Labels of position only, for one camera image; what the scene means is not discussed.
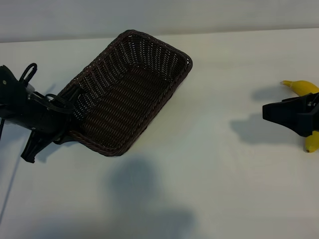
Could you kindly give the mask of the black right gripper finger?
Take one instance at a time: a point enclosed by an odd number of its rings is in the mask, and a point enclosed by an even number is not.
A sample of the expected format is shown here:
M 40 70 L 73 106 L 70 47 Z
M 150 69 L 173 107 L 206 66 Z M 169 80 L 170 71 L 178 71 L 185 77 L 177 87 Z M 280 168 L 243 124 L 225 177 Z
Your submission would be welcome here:
M 307 114 L 263 113 L 263 119 L 289 128 L 302 137 L 319 130 L 319 119 Z
M 318 93 L 309 93 L 304 96 L 284 99 L 280 102 L 270 103 L 262 106 L 264 116 L 276 114 L 303 114 L 311 112 L 319 103 Z

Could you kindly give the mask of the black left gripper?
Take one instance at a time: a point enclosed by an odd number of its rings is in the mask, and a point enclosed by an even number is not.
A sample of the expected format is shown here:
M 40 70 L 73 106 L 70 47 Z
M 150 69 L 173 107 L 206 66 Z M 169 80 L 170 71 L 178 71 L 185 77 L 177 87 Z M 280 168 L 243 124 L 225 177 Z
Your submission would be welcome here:
M 21 158 L 34 163 L 35 156 L 65 131 L 72 116 L 75 100 L 84 93 L 80 85 L 74 85 L 71 94 L 21 94 L 19 114 L 25 128 L 31 130 Z

